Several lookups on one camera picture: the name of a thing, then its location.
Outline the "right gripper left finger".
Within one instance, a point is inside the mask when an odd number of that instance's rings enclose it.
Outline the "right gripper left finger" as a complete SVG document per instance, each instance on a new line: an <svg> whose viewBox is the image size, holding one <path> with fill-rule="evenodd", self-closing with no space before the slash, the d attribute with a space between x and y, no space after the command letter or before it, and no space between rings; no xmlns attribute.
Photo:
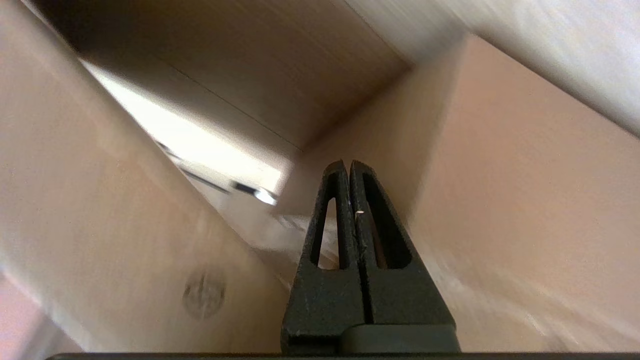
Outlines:
<svg viewBox="0 0 640 360"><path fill-rule="evenodd" d="M329 203L337 220L338 269L319 267ZM342 334L365 323L359 249L343 161L325 168L281 325L283 353L338 353Z"/></svg>

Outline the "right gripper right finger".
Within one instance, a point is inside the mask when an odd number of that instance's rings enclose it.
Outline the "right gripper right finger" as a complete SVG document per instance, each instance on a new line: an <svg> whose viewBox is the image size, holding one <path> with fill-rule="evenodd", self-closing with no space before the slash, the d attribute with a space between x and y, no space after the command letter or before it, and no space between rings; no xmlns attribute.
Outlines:
<svg viewBox="0 0 640 360"><path fill-rule="evenodd" d="M453 325L453 315L386 189L375 171L361 161L350 165L350 205L366 321L375 325Z"/></svg>

